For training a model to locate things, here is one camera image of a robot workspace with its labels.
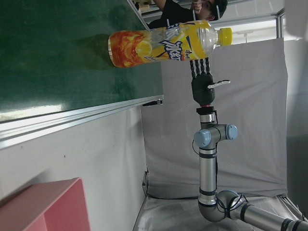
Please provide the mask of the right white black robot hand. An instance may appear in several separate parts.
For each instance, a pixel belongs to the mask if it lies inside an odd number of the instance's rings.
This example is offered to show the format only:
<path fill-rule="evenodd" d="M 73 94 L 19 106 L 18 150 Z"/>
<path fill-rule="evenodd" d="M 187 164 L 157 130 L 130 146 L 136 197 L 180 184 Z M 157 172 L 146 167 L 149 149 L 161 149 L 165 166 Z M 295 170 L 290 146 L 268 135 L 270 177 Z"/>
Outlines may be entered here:
<path fill-rule="evenodd" d="M 224 84 L 230 84 L 230 80 L 213 81 L 210 73 L 209 58 L 190 60 L 192 75 L 191 87 L 193 99 L 201 106 L 207 107 L 215 99 L 215 88 Z"/>

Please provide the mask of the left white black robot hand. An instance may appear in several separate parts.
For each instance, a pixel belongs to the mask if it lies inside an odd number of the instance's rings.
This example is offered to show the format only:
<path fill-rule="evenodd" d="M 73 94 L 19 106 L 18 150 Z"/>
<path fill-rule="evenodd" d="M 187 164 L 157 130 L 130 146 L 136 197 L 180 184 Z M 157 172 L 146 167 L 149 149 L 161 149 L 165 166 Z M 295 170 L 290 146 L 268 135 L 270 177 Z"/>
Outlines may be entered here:
<path fill-rule="evenodd" d="M 308 41 L 308 0 L 285 0 L 286 30 Z"/>

